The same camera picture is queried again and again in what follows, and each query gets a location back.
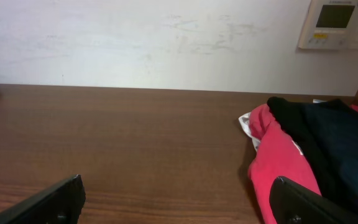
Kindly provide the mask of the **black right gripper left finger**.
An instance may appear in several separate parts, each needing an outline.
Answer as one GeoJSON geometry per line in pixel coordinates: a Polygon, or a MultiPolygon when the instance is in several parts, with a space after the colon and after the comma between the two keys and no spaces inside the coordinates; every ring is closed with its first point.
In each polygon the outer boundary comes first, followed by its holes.
{"type": "Polygon", "coordinates": [[[0,224],[77,224],[85,201],[76,174],[0,212],[0,224]]]}

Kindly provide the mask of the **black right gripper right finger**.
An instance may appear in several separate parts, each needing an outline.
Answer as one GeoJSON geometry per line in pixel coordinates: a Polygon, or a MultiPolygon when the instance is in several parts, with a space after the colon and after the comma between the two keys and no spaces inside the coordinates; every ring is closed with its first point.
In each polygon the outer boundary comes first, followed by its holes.
{"type": "Polygon", "coordinates": [[[353,224],[358,215],[284,177],[277,177],[271,187],[270,208],[277,223],[284,224],[353,224]]]}

